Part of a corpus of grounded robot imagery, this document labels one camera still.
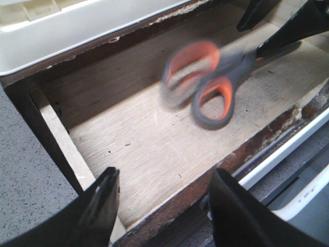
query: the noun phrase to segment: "wooden drawer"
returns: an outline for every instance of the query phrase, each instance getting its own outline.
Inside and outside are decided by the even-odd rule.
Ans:
[[[183,16],[153,17],[141,29],[102,37],[2,79],[20,112],[31,111],[26,120],[76,190],[73,177],[84,189],[106,167],[120,169],[118,216],[127,233],[116,246],[144,243],[207,192],[215,167],[236,171],[302,118],[329,75],[327,34],[253,72],[238,89],[234,116],[223,129],[202,129],[189,106],[169,109],[159,93],[164,64],[178,47],[197,39],[232,49],[257,47],[284,22],[284,9],[297,10],[289,2],[273,11],[271,23],[242,33],[235,28],[243,14],[239,1],[208,2]],[[18,100],[25,92],[41,122]]]

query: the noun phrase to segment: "plywood panel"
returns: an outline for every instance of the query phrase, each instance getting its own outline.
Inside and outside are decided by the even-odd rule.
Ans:
[[[251,33],[235,29],[243,12],[230,4],[115,56],[48,83],[43,90],[95,176],[120,169],[119,216],[129,227],[188,186],[250,139],[329,75],[329,55],[302,46],[256,70],[239,88],[232,121],[209,131],[189,106],[167,108],[159,79],[168,55],[182,44],[211,38],[230,51],[256,47],[278,28],[263,23]]]
[[[89,186],[95,181],[95,177],[77,150],[77,147],[72,142],[72,139],[66,132],[56,112],[51,107],[47,98],[40,89],[32,91],[30,95],[36,107],[39,109],[43,119],[49,126],[51,133],[70,164],[70,167],[75,173],[81,188],[83,190],[88,189]],[[121,223],[119,217],[117,217],[111,234],[111,242],[115,242],[121,238],[125,232],[126,231],[123,224]]]

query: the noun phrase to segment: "dark wood edge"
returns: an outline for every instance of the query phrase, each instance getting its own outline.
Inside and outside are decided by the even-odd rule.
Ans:
[[[162,205],[158,210],[141,221],[136,227],[115,242],[114,247],[142,246],[168,226],[170,222],[190,208],[193,203],[206,195],[212,173],[217,167],[224,168],[230,173],[233,173],[253,155],[266,147],[270,141],[278,138],[282,132],[293,126],[299,128],[301,122],[310,122],[328,106],[329,82],[321,92],[302,109],[302,112],[307,110],[307,114],[304,113],[299,121],[295,118],[296,111],[299,107],[294,105],[291,109],[282,113],[268,126],[258,132],[253,138],[243,143],[230,155],[202,174],[197,180],[192,182],[189,186],[176,194],[171,200]]]
[[[163,20],[162,22],[150,25],[160,17],[168,16],[170,13],[197,2],[199,2],[199,0],[191,0],[188,3],[179,5],[139,23],[90,41],[72,50],[22,69],[19,72],[2,76],[0,77],[0,81],[3,87],[6,87],[17,82],[25,83],[26,81],[32,80],[42,83],[45,81],[54,80],[93,62],[99,61],[105,57],[114,55],[124,49],[134,46],[154,35],[171,29],[180,22],[188,20],[189,18],[199,15],[213,6],[221,4],[223,0],[209,0],[190,12],[174,15]]]
[[[299,120],[292,119],[293,125],[288,125],[286,132],[282,132],[280,136],[275,139],[266,141],[264,149],[259,150],[257,155],[253,156],[246,164],[239,168],[239,172],[235,175],[235,178],[240,180],[251,170],[253,170],[257,165],[259,165],[263,160],[268,158],[272,153],[278,150],[283,144],[285,144],[289,139],[296,135],[301,129],[303,129],[307,124],[314,120],[318,115],[320,115],[329,106],[329,81],[323,86],[318,95],[316,95],[307,105],[301,109],[302,117]],[[295,106],[292,112],[298,113],[300,109]]]

